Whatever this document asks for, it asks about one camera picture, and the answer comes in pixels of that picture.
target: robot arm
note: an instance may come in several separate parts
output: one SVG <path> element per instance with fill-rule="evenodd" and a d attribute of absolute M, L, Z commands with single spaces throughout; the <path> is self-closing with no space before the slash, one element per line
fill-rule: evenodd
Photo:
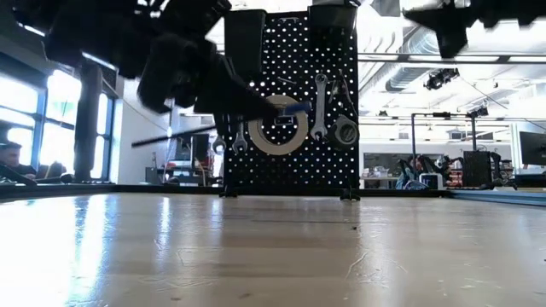
<path fill-rule="evenodd" d="M 245 119 L 277 110 L 239 81 L 205 35 L 231 10 L 228 0 L 20 0 L 13 14 L 45 33 L 48 59 L 79 68 L 82 53 L 140 78 L 142 104 L 166 113 L 166 99 L 196 112 L 232 113 Z"/>
<path fill-rule="evenodd" d="M 529 26 L 546 15 L 546 2 L 537 0 L 472 0 L 467 7 L 456 7 L 455 0 L 443 2 L 441 8 L 412 9 L 404 17 L 436 32 L 440 54 L 451 59 L 468 44 L 467 28 L 476 20 L 491 29 L 500 20 L 515 19 Z"/>

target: table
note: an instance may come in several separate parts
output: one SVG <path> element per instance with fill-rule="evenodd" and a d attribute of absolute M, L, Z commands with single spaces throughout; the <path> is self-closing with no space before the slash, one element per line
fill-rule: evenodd
<path fill-rule="evenodd" d="M 0 241 L 1 306 L 546 306 L 529 206 L 97 194 L 4 201 Z"/>
<path fill-rule="evenodd" d="M 398 177 L 360 177 L 360 181 L 361 181 L 360 187 L 364 188 L 365 187 L 364 183 L 366 181 L 371 181 L 371 180 L 386 182 L 387 188 L 395 189 L 396 188 L 395 185 L 396 185 L 396 181 L 398 180 Z"/>

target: white wall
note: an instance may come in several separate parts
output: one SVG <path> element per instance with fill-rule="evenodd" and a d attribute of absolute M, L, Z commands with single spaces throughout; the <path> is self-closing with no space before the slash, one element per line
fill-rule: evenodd
<path fill-rule="evenodd" d="M 502 159 L 511 159 L 512 150 L 507 143 L 478 142 L 478 146 L 484 145 L 487 150 L 497 152 Z M 417 154 L 447 154 L 454 159 L 462 157 L 463 151 L 471 151 L 471 142 L 418 142 Z M 360 171 L 364 168 L 364 154 L 411 154 L 411 142 L 360 142 Z"/>
<path fill-rule="evenodd" d="M 144 182 L 144 168 L 154 166 L 153 153 L 156 153 L 158 165 L 165 163 L 167 155 L 166 142 L 141 148 L 131 147 L 135 141 L 166 135 L 169 123 L 168 115 L 158 115 L 142 107 L 137 98 L 137 86 L 137 81 L 125 81 L 124 101 L 118 101 L 114 114 L 110 180 L 119 184 Z M 177 115 L 173 116 L 173 125 L 177 125 L 174 123 L 177 118 Z"/>

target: masking tape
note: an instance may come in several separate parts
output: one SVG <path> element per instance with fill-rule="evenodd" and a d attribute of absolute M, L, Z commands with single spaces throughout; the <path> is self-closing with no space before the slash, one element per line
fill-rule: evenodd
<path fill-rule="evenodd" d="M 267 97 L 267 100 L 271 102 L 275 107 L 283 109 L 289 105 L 299 103 L 291 97 L 283 95 L 273 95 Z M 298 112 L 294 115 L 297 119 L 298 129 L 296 134 L 293 136 L 292 140 L 278 145 L 272 142 L 269 142 L 265 138 L 264 131 L 262 130 L 262 119 L 254 120 L 248 123 L 248 134 L 254 142 L 256 147 L 271 155 L 284 155 L 290 154 L 294 150 L 298 149 L 301 144 L 305 141 L 307 132 L 309 132 L 309 123 L 307 122 L 307 114 L 305 112 Z"/>

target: computer monitor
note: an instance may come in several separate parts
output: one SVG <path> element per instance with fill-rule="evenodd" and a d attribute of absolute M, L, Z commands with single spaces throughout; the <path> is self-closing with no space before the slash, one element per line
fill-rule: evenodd
<path fill-rule="evenodd" d="M 546 134 L 520 132 L 520 145 L 524 165 L 546 165 Z"/>

